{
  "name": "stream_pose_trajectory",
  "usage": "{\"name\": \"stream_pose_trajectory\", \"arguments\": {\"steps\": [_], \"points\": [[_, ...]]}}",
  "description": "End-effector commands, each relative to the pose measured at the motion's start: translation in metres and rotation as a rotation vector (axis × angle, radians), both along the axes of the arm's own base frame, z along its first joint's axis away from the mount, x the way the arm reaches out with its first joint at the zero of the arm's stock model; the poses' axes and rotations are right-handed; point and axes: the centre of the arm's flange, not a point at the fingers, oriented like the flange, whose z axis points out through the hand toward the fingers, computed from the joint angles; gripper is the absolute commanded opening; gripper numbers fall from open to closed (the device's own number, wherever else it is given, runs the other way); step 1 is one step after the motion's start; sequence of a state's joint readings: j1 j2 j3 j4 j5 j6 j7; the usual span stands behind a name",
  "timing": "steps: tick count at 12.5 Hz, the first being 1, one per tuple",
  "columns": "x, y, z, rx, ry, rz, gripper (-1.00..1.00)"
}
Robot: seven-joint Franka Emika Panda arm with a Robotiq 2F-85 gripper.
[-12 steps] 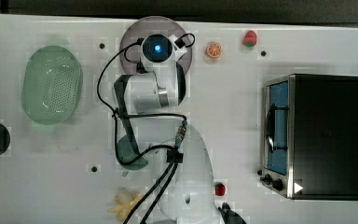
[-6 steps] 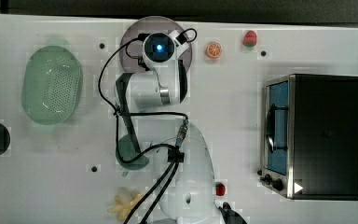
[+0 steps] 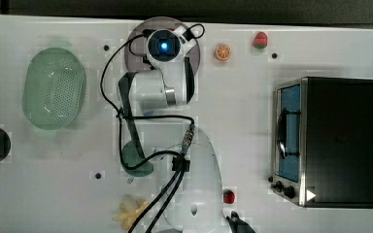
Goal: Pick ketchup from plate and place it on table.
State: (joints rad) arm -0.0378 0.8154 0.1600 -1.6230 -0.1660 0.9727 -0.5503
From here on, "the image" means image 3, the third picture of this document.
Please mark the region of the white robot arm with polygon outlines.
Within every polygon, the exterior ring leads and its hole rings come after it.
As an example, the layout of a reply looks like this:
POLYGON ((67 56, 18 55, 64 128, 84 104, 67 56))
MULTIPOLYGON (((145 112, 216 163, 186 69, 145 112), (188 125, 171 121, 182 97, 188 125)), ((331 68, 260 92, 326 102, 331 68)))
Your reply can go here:
POLYGON ((190 51, 198 37, 191 28, 145 29, 144 58, 151 70, 125 73, 118 82, 119 122, 130 135, 119 143, 119 159, 134 177, 156 177, 157 194, 129 224, 136 230, 147 212, 157 213, 142 233, 164 218, 178 233, 232 233, 223 213, 220 167, 208 136, 191 116, 164 109, 187 105, 195 90, 190 51))

